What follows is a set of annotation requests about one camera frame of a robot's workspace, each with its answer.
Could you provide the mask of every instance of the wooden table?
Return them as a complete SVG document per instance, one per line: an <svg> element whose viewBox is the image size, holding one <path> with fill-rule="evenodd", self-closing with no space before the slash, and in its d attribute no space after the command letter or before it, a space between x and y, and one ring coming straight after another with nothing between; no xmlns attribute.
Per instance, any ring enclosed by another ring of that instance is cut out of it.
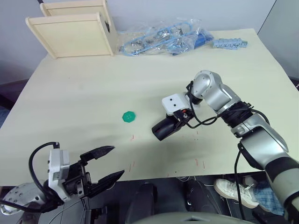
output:
<svg viewBox="0 0 299 224"><path fill-rule="evenodd" d="M203 69L220 74L243 101L265 113L299 160L299 95L284 70L253 29L212 33L249 45L206 45L178 56L46 56L0 129L0 185L31 182L29 155L48 141L59 141L71 163L96 147L116 146L87 165L94 182L122 169L121 180L233 173L239 140L221 119L194 130L185 126L161 142L151 132L165 118L161 99L185 91ZM126 111L136 113L134 122L122 120ZM214 112L202 103L197 115L205 119ZM49 149L34 160L41 179L47 179ZM238 171L255 170L241 156Z"/></svg>

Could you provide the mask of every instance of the blue connector block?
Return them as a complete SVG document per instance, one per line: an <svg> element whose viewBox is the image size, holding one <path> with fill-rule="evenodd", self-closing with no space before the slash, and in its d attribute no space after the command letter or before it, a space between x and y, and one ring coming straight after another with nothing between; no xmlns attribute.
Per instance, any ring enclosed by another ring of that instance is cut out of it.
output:
<svg viewBox="0 0 299 224"><path fill-rule="evenodd" d="M222 48L222 49L229 49L229 50L237 50L240 48L247 47L248 42L241 40L241 38L234 38L234 39L219 39L213 41L213 48Z"/></svg>

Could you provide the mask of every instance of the green plastic piece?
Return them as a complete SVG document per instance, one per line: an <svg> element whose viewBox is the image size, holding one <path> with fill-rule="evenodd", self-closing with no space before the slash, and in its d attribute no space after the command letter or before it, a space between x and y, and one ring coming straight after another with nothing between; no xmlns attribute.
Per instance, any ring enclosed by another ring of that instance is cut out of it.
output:
<svg viewBox="0 0 299 224"><path fill-rule="evenodd" d="M133 120L135 120L135 117L136 117L136 115L135 115L134 112L132 112L132 111L128 111L128 112L125 112L125 113L123 114L122 119L123 119L124 122L128 122L128 123L130 123L130 122L132 122Z"/></svg>

